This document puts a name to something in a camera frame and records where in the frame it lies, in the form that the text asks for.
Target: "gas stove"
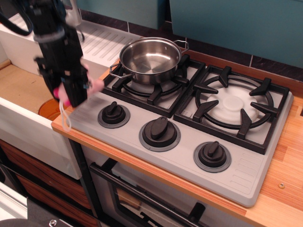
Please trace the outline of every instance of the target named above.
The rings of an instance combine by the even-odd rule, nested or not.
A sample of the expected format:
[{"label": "gas stove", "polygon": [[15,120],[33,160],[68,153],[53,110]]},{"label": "gas stove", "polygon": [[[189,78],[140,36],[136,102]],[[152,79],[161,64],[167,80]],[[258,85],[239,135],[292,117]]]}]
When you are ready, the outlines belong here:
[{"label": "gas stove", "polygon": [[183,72],[168,82],[172,92],[109,75],[103,92],[71,113],[71,126],[251,207],[293,95],[270,79],[184,58],[186,73],[180,65]]}]

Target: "pot rim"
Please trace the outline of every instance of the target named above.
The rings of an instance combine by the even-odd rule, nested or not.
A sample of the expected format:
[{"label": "pot rim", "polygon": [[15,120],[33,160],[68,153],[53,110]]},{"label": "pot rim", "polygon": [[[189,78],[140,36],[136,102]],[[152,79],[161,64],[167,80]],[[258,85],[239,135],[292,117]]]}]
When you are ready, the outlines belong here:
[{"label": "pot rim", "polygon": [[[176,49],[176,52],[178,53],[178,60],[176,61],[176,64],[174,64],[174,66],[172,66],[170,69],[167,69],[167,70],[164,70],[162,72],[156,72],[156,73],[143,73],[143,72],[137,72],[137,71],[134,71],[133,69],[130,69],[129,67],[125,66],[125,64],[123,63],[123,54],[125,53],[125,51],[130,48],[131,46],[134,46],[136,45],[137,43],[142,43],[142,42],[145,42],[145,41],[160,41],[160,42],[163,42],[163,43],[167,43],[171,46],[173,46],[175,49]],[[152,76],[152,75],[158,75],[160,73],[165,73],[167,71],[170,71],[172,69],[174,69],[180,62],[181,60],[181,57],[182,57],[182,51],[180,49],[180,47],[173,41],[169,40],[169,39],[165,39],[165,38],[161,38],[161,37],[145,37],[145,38],[140,38],[138,40],[135,40],[129,44],[127,44],[126,46],[124,46],[120,52],[120,63],[122,64],[122,66],[128,70],[130,73],[132,74],[139,74],[139,75],[147,75],[147,76]]]}]

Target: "black knob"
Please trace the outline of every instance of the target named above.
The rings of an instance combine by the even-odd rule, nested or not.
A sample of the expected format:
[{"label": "black knob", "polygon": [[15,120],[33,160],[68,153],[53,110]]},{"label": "black knob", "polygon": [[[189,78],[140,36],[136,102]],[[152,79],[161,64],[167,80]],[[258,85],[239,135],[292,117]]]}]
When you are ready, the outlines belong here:
[{"label": "black knob", "polygon": [[167,117],[159,117],[148,122],[142,132],[144,141],[157,148],[167,147],[177,138],[175,126],[168,121]]},{"label": "black knob", "polygon": [[217,168],[226,162],[226,153],[218,141],[210,142],[201,147],[199,160],[208,167]]},{"label": "black knob", "polygon": [[125,110],[117,102],[112,102],[111,105],[105,107],[101,115],[102,120],[107,124],[119,124],[125,117]]}]

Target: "wooden countertop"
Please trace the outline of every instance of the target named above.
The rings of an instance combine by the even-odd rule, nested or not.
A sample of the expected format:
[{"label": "wooden countertop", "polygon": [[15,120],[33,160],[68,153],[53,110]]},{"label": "wooden countertop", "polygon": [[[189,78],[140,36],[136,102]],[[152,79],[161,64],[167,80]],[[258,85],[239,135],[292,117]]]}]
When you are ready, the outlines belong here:
[{"label": "wooden countertop", "polygon": [[[191,59],[206,62],[207,65],[229,65],[238,73],[259,79],[271,78],[272,82],[289,87],[294,94],[293,105],[253,207],[243,207],[82,132],[74,129],[66,132],[62,128],[61,117],[53,121],[53,130],[255,226],[303,226],[303,117],[300,116],[303,108],[303,83],[208,55],[189,53]],[[73,108],[69,107],[67,111],[71,113]]]}]

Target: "oven window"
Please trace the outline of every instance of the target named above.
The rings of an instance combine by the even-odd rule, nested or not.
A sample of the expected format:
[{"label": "oven window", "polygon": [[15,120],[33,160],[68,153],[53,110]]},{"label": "oven window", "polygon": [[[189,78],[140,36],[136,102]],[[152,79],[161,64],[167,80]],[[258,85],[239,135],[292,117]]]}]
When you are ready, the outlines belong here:
[{"label": "oven window", "polygon": [[161,210],[142,202],[122,189],[111,185],[112,196],[116,209],[141,224],[143,227],[183,227],[173,218],[165,215]]}]

